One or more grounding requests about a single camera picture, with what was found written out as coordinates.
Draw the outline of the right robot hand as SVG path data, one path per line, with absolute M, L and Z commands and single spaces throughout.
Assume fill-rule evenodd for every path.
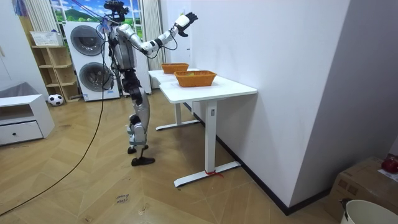
M 176 21 L 175 26 L 177 27 L 178 34 L 182 37 L 188 37 L 185 30 L 198 19 L 198 16 L 192 12 L 181 15 Z

